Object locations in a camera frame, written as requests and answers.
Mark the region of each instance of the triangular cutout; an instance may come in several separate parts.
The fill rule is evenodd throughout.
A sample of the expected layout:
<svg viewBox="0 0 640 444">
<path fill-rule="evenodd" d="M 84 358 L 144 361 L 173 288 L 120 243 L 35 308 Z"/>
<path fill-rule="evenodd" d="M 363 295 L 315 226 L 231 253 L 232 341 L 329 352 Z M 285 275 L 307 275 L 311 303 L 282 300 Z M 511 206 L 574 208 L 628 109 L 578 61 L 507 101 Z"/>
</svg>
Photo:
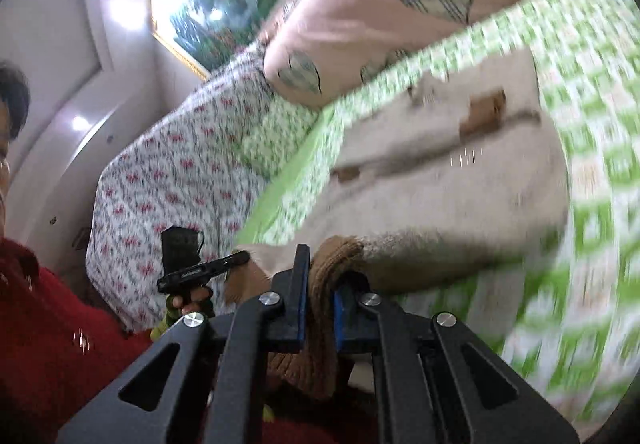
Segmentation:
<svg viewBox="0 0 640 444">
<path fill-rule="evenodd" d="M 171 343 L 160 352 L 136 377 L 131 379 L 118 397 L 145 411 L 158 407 L 169 373 L 178 357 L 180 345 Z"/>
<path fill-rule="evenodd" d="M 461 351 L 483 408 L 495 410 L 518 398 L 515 387 L 473 345 L 466 343 Z"/>
</svg>

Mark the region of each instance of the silver screw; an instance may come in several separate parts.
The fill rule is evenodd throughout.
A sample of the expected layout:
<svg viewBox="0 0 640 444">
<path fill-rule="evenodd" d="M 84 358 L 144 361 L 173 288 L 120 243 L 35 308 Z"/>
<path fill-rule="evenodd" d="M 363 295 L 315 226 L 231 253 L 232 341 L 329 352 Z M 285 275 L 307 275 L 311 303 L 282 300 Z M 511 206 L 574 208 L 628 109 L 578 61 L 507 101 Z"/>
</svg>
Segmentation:
<svg viewBox="0 0 640 444">
<path fill-rule="evenodd" d="M 184 324 L 194 328 L 204 323 L 204 314 L 202 312 L 190 312 L 183 318 Z"/>
<path fill-rule="evenodd" d="M 360 303 L 366 305 L 367 307 L 375 307 L 376 305 L 380 305 L 382 298 L 380 298 L 380 294 L 376 293 L 365 293 L 360 297 Z"/>
<path fill-rule="evenodd" d="M 452 327 L 456 324 L 456 317 L 450 312 L 441 312 L 436 317 L 436 323 L 441 327 Z"/>
<path fill-rule="evenodd" d="M 280 294 L 267 291 L 266 293 L 260 294 L 258 299 L 263 305 L 276 305 L 276 303 L 280 301 Z"/>
</svg>

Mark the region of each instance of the green floral fabric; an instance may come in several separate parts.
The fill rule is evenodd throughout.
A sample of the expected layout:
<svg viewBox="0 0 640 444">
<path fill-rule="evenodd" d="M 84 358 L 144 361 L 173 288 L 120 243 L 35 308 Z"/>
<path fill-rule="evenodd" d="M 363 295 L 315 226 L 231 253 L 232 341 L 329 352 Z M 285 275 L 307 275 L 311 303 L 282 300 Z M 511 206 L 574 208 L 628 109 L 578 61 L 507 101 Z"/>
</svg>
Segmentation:
<svg viewBox="0 0 640 444">
<path fill-rule="evenodd" d="M 328 180 L 345 127 L 423 71 L 445 77 L 521 46 L 534 54 L 542 105 L 567 158 L 566 229 L 524 262 L 400 301 L 421 315 L 455 313 L 590 432 L 640 366 L 640 11 L 633 0 L 525 0 L 386 70 L 322 111 L 284 169 L 288 182 L 279 176 L 271 184 L 269 220 L 250 219 L 245 241 L 290 239 Z"/>
<path fill-rule="evenodd" d="M 260 127 L 242 140 L 239 156 L 262 176 L 273 179 L 298 151 L 316 119 L 318 112 L 275 95 Z"/>
</svg>

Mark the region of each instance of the pillow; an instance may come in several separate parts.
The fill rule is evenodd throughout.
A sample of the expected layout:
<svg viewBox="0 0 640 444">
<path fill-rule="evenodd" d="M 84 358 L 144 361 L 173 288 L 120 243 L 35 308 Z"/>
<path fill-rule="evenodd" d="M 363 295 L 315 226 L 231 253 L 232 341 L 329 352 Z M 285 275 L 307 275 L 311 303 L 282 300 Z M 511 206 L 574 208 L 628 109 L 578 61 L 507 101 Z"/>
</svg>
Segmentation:
<svg viewBox="0 0 640 444">
<path fill-rule="evenodd" d="M 240 143 L 239 157 L 267 179 L 273 179 L 298 151 L 318 114 L 275 95 L 260 126 Z"/>
</svg>

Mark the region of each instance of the green and white fabric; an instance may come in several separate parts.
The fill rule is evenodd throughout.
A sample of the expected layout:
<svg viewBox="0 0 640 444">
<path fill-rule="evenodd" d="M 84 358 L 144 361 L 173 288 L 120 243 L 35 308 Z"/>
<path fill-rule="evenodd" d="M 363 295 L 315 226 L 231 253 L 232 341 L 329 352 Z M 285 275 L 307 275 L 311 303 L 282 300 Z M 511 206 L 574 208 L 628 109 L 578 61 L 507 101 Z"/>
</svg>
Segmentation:
<svg viewBox="0 0 640 444">
<path fill-rule="evenodd" d="M 633 0 L 525 0 L 403 60 L 322 111 L 258 201 L 239 243 L 289 240 L 335 162 L 344 128 L 429 70 L 530 46 L 568 161 L 572 207 L 540 254 L 400 298 L 464 320 L 584 435 L 640 365 L 640 11 Z M 286 131 L 281 125 L 280 135 Z"/>
</svg>

